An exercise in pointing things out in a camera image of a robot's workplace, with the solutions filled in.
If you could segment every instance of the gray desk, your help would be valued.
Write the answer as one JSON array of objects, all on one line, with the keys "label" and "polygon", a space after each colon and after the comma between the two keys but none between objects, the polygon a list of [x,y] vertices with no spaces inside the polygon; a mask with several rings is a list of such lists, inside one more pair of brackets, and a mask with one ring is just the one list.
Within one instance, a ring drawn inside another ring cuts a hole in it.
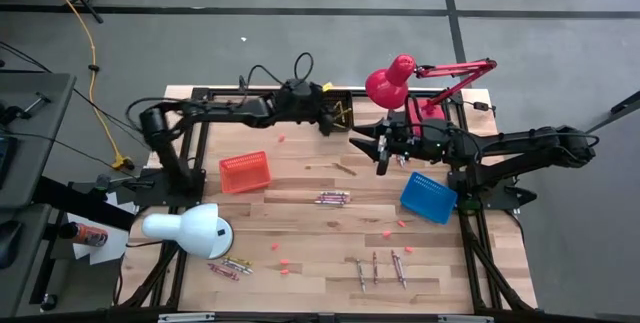
[{"label": "gray desk", "polygon": [[[54,138],[62,122],[75,78],[68,74],[0,73],[0,100],[5,105],[26,107],[39,91],[52,99],[28,121],[15,120],[10,129]],[[52,143],[45,139],[19,137],[18,151],[0,190],[0,222],[10,219],[25,224],[16,261],[0,270],[0,317],[15,314],[25,290],[31,266],[51,213],[48,205],[30,205]]]}]

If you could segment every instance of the white lamp shade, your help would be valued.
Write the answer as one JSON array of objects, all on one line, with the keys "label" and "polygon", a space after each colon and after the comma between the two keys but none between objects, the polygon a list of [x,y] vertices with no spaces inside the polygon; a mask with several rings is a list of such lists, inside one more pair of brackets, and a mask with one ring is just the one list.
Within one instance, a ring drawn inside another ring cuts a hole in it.
[{"label": "white lamp shade", "polygon": [[214,259],[233,243],[233,231],[218,217],[217,204],[202,204],[182,215],[150,214],[142,222],[142,233],[155,239],[174,240],[187,253]]}]

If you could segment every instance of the wooden table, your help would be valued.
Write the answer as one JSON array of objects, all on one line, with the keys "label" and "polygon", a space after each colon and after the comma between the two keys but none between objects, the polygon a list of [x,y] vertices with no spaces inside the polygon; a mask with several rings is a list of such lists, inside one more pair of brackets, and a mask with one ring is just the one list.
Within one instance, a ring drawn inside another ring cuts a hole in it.
[{"label": "wooden table", "polygon": [[[165,96],[188,98],[193,86],[169,86]],[[466,101],[490,103],[484,89],[463,91]],[[495,134],[492,113],[465,105],[471,132]],[[373,123],[385,110],[368,98],[354,98],[356,124]],[[235,232],[231,254],[254,262],[253,275],[235,282],[211,272],[207,260],[189,256],[180,299],[180,310],[368,312],[368,313],[471,313],[460,226],[457,217],[443,226],[431,223],[400,207],[399,197],[412,171],[441,183],[449,166],[412,160],[405,168],[392,162],[387,175],[378,177],[375,164],[348,142],[355,132],[322,137],[317,125],[278,123],[260,130],[242,124],[214,123],[210,127],[204,161],[207,183],[203,203],[218,203],[220,215]],[[278,136],[286,139],[278,143]],[[195,154],[194,136],[192,149]],[[220,159],[264,150],[272,183],[266,189],[244,194],[220,191]],[[351,176],[328,167],[306,165],[341,163],[357,172]],[[158,166],[152,154],[150,166]],[[352,201],[343,208],[316,205],[325,190],[350,191]],[[166,212],[166,208],[147,211]],[[487,212],[487,226],[494,260],[514,289],[535,306],[522,237],[504,212]],[[406,227],[397,224],[406,222]],[[131,243],[149,241],[138,220]],[[391,237],[382,232],[389,230]],[[272,243],[279,249],[272,250]],[[404,247],[414,248],[413,253]],[[407,289],[397,281],[390,250],[402,257]],[[123,261],[127,299],[155,264],[159,246],[128,249]],[[380,282],[373,284],[372,253],[378,255]],[[289,275],[281,275],[281,259],[288,259]],[[355,260],[363,262],[366,294],[361,292]],[[165,283],[168,295],[172,268]],[[479,269],[483,298],[489,304],[486,275]]]}]

